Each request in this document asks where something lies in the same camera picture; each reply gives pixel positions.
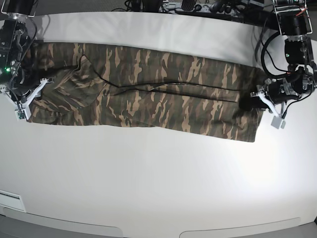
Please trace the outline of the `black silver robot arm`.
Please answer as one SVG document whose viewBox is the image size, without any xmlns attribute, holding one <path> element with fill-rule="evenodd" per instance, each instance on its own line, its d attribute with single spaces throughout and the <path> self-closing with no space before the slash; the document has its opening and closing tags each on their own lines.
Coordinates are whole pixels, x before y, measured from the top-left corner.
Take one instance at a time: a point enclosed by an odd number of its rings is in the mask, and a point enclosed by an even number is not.
<svg viewBox="0 0 317 238">
<path fill-rule="evenodd" d="M 267 11 L 264 7 L 247 6 L 241 12 L 248 23 L 275 30 L 262 42 L 260 56 L 268 81 L 240 100 L 240 108 L 246 111 L 272 110 L 276 105 L 288 101 L 300 101 L 317 87 L 317 64 L 309 37 L 313 30 L 307 1 L 274 0 L 271 8 L 271 11 Z M 288 66 L 280 74 L 273 74 L 267 68 L 265 57 L 270 43 L 279 36 L 285 37 L 284 56 Z"/>
<path fill-rule="evenodd" d="M 26 21 L 35 16 L 37 0 L 4 0 L 0 12 L 6 15 L 0 27 L 0 84 L 7 87 L 15 101 L 34 87 L 32 71 L 23 66 L 36 35 L 30 35 Z"/>
</svg>

